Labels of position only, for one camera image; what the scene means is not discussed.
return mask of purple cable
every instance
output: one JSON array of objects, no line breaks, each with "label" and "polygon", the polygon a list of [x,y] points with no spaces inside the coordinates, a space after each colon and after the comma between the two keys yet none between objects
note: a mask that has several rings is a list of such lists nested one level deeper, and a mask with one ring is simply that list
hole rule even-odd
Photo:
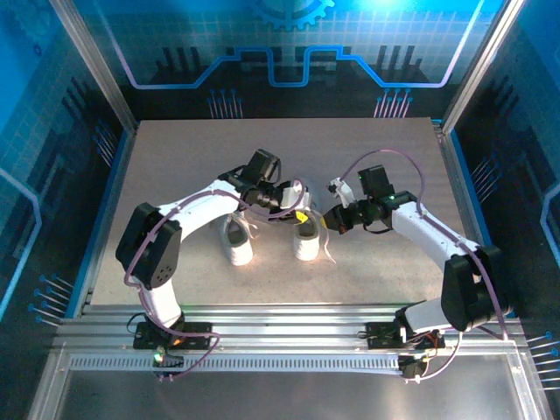
[{"label": "purple cable", "polygon": [[447,238],[452,240],[456,244],[456,246],[461,248],[463,251],[465,251],[472,258],[475,265],[479,269],[480,274],[482,275],[482,279],[484,280],[484,284],[485,284],[486,288],[488,289],[488,294],[490,295],[490,300],[492,301],[493,309],[496,312],[496,316],[498,318],[498,323],[500,324],[501,338],[503,340],[507,340],[508,339],[508,330],[506,328],[506,321],[504,319],[503,313],[501,313],[500,302],[498,301],[498,297],[496,296],[496,291],[494,290],[494,286],[492,285],[492,282],[490,281],[490,276],[488,275],[487,270],[485,269],[484,265],[482,264],[482,261],[458,237],[456,237],[452,232],[447,230],[445,227],[441,226],[439,223],[437,223],[435,220],[433,220],[430,216],[425,215],[424,212],[422,211],[422,197],[424,196],[424,190],[426,189],[426,180],[425,180],[424,172],[420,168],[420,165],[418,165],[418,163],[414,160],[414,158],[411,155],[409,155],[408,153],[405,153],[403,151],[394,150],[394,149],[378,149],[378,150],[370,151],[370,152],[362,155],[361,157],[358,157],[350,165],[350,167],[344,172],[344,174],[342,174],[342,176],[340,177],[340,180],[341,181],[344,180],[344,178],[346,178],[348,176],[348,173],[350,173],[350,171],[363,158],[366,158],[369,155],[374,155],[375,153],[378,153],[378,152],[395,153],[397,155],[404,156],[416,168],[416,171],[418,172],[418,175],[420,176],[420,193],[418,194],[418,198],[416,200],[416,211],[418,212],[418,214],[420,214],[421,219],[424,219],[425,221],[427,221],[428,224],[430,224],[432,227],[434,227],[437,231],[439,231],[440,233],[445,235]]},{"label": "purple cable", "polygon": [[136,288],[136,291],[138,292],[138,296],[140,298],[140,303],[142,304],[146,313],[148,313],[148,315],[150,316],[150,319],[152,320],[152,322],[156,326],[158,326],[159,328],[164,330],[165,332],[167,332],[171,335],[174,335],[174,336],[187,337],[187,338],[193,338],[193,337],[214,337],[214,338],[216,338],[215,342],[210,346],[210,348],[208,348],[208,351],[206,353],[204,353],[204,355],[202,357],[200,357],[200,359],[198,359],[196,361],[196,363],[194,363],[187,370],[181,372],[180,374],[176,374],[174,376],[170,374],[166,378],[169,381],[172,381],[173,377],[179,378],[181,376],[184,376],[184,375],[188,374],[194,368],[196,368],[198,365],[200,365],[200,363],[202,363],[210,355],[210,353],[216,348],[216,346],[220,342],[220,335],[217,332],[181,332],[181,331],[174,331],[170,328],[167,328],[165,325],[163,325],[159,321],[159,319],[153,318],[151,316],[150,307],[148,306],[148,303],[145,300],[145,297],[144,297],[144,294],[143,294],[143,291],[142,291],[142,286],[140,286],[140,284],[137,284],[137,283],[134,283],[134,282],[130,281],[130,277],[132,276],[132,271],[134,271],[134,268],[137,266],[138,260],[140,260],[140,256],[146,250],[146,248],[148,247],[148,244],[156,238],[156,233],[164,225],[164,223],[166,223],[171,217],[173,217],[175,214],[177,214],[179,211],[181,211],[181,209],[183,207],[185,207],[185,206],[187,206],[187,205],[193,203],[194,201],[199,200],[203,197],[207,197],[209,195],[221,195],[223,197],[230,197],[230,198],[238,201],[241,204],[241,208],[247,208],[250,212],[258,214],[262,217],[268,217],[269,219],[277,219],[279,217],[285,216],[286,214],[295,210],[299,206],[299,203],[301,203],[301,201],[304,199],[304,196],[305,196],[305,185],[304,185],[304,183],[298,178],[294,178],[294,180],[301,184],[301,187],[302,187],[301,193],[297,197],[296,202],[291,207],[283,210],[280,213],[268,214],[265,211],[262,211],[260,209],[252,208],[252,207],[250,207],[249,203],[247,203],[247,202],[243,201],[242,199],[234,196],[231,192],[227,192],[227,191],[223,191],[223,190],[196,192],[195,194],[187,197],[186,199],[181,201],[177,206],[175,206],[168,214],[166,214],[156,224],[156,226],[153,227],[153,229],[144,238],[142,244],[140,245],[137,252],[135,253],[134,258],[132,258],[132,261],[130,262],[129,267],[126,269],[126,272],[124,273],[124,283],[129,287]]}]

